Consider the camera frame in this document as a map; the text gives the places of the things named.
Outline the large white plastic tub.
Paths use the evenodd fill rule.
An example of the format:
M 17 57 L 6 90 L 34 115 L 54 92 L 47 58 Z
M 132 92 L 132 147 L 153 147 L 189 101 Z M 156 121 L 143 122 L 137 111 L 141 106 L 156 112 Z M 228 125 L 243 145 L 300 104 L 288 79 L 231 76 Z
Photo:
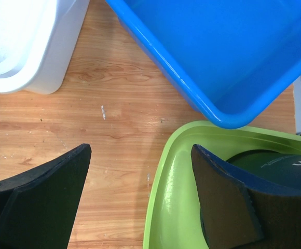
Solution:
M 88 1 L 0 1 L 0 94 L 57 91 L 88 6 Z

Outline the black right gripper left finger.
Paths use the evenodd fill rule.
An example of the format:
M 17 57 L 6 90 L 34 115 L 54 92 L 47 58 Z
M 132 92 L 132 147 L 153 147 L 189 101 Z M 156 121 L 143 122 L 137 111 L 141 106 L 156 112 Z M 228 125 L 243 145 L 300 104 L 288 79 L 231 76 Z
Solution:
M 0 181 L 0 248 L 67 248 L 91 159 L 89 144 Z

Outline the blue plastic tub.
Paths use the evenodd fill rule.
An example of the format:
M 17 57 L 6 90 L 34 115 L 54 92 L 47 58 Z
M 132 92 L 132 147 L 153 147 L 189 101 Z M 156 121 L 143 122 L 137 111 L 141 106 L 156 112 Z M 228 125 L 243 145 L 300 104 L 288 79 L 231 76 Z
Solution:
M 213 124 L 248 125 L 301 75 L 301 1 L 108 1 Z

